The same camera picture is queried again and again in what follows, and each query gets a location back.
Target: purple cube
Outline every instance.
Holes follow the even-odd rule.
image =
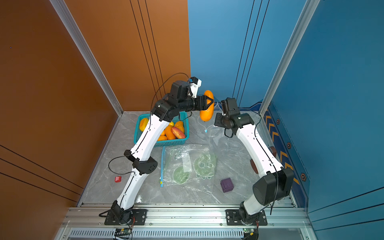
[[[221,188],[223,189],[223,192],[229,192],[233,190],[233,183],[230,177],[221,180],[220,185],[221,185]]]

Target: plastic basket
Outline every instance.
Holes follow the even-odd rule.
[[[157,141],[156,144],[155,144],[155,147],[162,147],[162,146],[173,146],[173,145],[181,145],[181,144],[184,144],[185,141],[189,138],[189,123],[188,123],[188,115],[186,112],[180,112],[180,118],[181,119],[184,119],[183,120],[183,123],[184,123],[184,130],[185,130],[185,138],[183,139],[174,139],[174,140],[165,140],[165,141]],[[139,140],[141,134],[142,134],[142,131],[140,131],[139,129],[139,126],[140,126],[140,121],[143,119],[143,118],[148,118],[149,119],[149,114],[143,114],[143,115],[140,115],[139,118],[137,119],[137,123],[136,123],[136,129],[135,129],[135,135],[134,135],[134,140],[133,140],[133,143],[136,144],[137,141]],[[173,118],[172,122],[176,123],[179,121],[179,116],[176,116]]]

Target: vent grille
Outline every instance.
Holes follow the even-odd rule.
[[[115,228],[72,228],[72,238],[112,238]],[[243,238],[241,228],[140,228],[133,229],[138,238]]]
[[[94,237],[94,238],[105,238],[111,237],[115,233],[113,228],[72,228],[70,237]]]
[[[243,238],[243,231],[238,229],[133,229],[133,237],[144,238]]]

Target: gray marble floor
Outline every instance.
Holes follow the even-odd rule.
[[[124,112],[112,135],[102,159],[89,180],[79,204],[86,203],[112,203],[120,195],[129,176],[122,175],[122,181],[114,182],[116,174],[108,169],[108,162],[114,157],[123,155],[126,149],[133,147],[133,137],[136,121],[139,115],[148,113],[142,111]],[[259,116],[248,112],[255,122]],[[186,144],[201,144],[210,146],[217,156],[217,168],[214,176],[214,184],[211,191],[191,191],[181,185],[160,187],[160,164],[144,181],[137,197],[136,203],[166,203],[166,204],[240,204],[252,194],[252,185],[258,180],[258,176],[250,167],[250,155],[240,140],[233,136],[224,136],[223,128],[213,126],[214,117],[209,122],[199,119],[199,113],[193,112],[189,118],[190,137]],[[261,121],[257,129],[268,146],[272,141],[264,121]],[[159,163],[161,161],[162,147],[155,147],[151,156]],[[131,162],[125,157],[112,161],[110,167],[115,172],[129,172]],[[231,192],[223,193],[220,181],[230,177],[234,184]],[[284,207],[288,199],[282,199],[275,206]]]

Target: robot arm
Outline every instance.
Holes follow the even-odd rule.
[[[215,126],[231,129],[251,155],[251,166],[260,180],[253,185],[253,194],[240,204],[240,215],[246,224],[254,223],[268,204],[289,195],[294,173],[284,169],[261,139],[249,114],[241,114],[235,98],[221,101],[223,114],[217,113]]]
[[[124,155],[132,162],[132,173],[120,196],[112,204],[107,214],[105,225],[131,224],[132,207],[141,185],[156,167],[157,162],[150,154],[160,134],[169,125],[172,119],[181,111],[207,110],[214,100],[202,95],[197,96],[201,80],[192,77],[189,82],[176,81],[172,84],[170,93],[157,101],[150,114],[150,120],[141,134],[139,140],[131,150]]]

